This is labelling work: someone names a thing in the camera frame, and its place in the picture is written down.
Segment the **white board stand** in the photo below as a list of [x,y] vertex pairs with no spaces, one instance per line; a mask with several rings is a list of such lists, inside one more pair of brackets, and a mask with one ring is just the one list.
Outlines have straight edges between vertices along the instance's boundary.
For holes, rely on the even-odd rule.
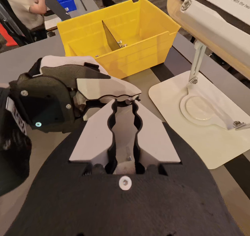
[[[242,153],[249,153],[249,129],[227,131],[216,125],[198,126],[189,122],[180,111],[180,101],[188,94],[191,63],[195,46],[177,34],[164,66],[174,77],[152,86],[149,97],[168,125],[198,154],[208,169],[216,169]],[[207,55],[202,60],[198,84],[215,85],[245,114],[234,116],[234,121],[249,123],[249,88]]]

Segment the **yellow bin with divider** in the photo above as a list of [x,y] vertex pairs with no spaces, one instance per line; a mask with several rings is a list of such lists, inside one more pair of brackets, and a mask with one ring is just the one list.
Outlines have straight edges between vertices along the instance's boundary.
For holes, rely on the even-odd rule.
[[[102,20],[127,47],[110,49]],[[60,22],[57,28],[65,56],[91,56],[109,75],[122,79],[164,63],[180,25],[148,0],[128,0]]]

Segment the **small blue bin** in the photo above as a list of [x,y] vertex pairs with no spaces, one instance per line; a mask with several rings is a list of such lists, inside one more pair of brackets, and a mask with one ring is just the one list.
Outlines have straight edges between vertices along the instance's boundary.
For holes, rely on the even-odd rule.
[[74,0],[57,0],[57,1],[67,12],[77,10]]

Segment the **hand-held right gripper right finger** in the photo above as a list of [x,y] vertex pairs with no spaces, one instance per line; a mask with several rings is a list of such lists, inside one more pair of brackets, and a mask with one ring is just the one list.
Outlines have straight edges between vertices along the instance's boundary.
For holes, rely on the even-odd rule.
[[181,159],[166,131],[166,123],[139,101],[132,102],[135,134],[133,156],[136,174],[144,174],[150,165],[179,164]]

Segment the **dark bin divider panel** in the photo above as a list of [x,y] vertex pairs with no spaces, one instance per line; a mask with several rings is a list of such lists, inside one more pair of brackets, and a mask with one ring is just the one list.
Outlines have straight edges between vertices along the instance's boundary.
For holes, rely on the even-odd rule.
[[110,30],[108,29],[108,27],[106,26],[103,20],[102,20],[102,25],[103,25],[107,43],[110,49],[112,51],[119,50],[121,48],[119,43],[116,41],[116,39],[114,38],[114,36],[112,35],[112,33],[110,32]]

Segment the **grey work table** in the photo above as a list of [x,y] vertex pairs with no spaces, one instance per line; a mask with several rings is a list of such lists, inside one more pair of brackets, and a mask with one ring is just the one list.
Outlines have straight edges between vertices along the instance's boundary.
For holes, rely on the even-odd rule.
[[[74,0],[77,9],[69,12],[71,18],[84,15],[98,10],[98,6],[94,0]],[[53,31],[57,29],[57,23],[61,22],[61,19],[56,15],[45,16],[45,28],[47,31]]]

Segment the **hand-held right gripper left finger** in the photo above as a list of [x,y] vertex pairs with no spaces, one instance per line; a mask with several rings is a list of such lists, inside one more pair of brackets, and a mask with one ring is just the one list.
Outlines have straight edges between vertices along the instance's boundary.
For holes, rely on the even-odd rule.
[[93,114],[75,145],[69,158],[73,163],[100,164],[107,174],[113,174],[117,167],[115,134],[117,99],[111,100]]

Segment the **orange traffic cone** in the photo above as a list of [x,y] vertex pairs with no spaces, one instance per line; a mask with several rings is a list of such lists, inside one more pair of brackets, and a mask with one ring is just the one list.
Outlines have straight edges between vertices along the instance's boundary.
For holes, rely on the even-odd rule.
[[6,40],[6,46],[17,46],[18,44],[15,42],[15,40],[8,34],[6,29],[3,27],[3,25],[0,23],[0,34],[3,36],[3,38]]

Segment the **black backpack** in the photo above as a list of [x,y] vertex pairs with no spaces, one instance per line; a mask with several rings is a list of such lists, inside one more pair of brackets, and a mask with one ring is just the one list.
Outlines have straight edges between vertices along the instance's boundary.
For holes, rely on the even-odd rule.
[[4,5],[0,3],[0,20],[8,34],[15,40],[18,46],[26,45],[25,36],[15,21],[12,19]]

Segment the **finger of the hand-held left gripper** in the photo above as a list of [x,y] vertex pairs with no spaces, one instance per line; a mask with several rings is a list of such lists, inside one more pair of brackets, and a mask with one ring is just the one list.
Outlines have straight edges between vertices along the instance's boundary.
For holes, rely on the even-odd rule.
[[103,97],[134,97],[141,94],[135,85],[110,76],[110,78],[77,78],[77,89],[87,100]]
[[115,96],[108,94],[97,99],[87,99],[82,94],[77,94],[75,95],[75,121],[87,121],[91,116],[114,99],[117,100],[118,107],[126,107],[128,105],[125,103],[125,100],[128,97],[138,97],[138,95],[135,94],[131,96],[122,94]]

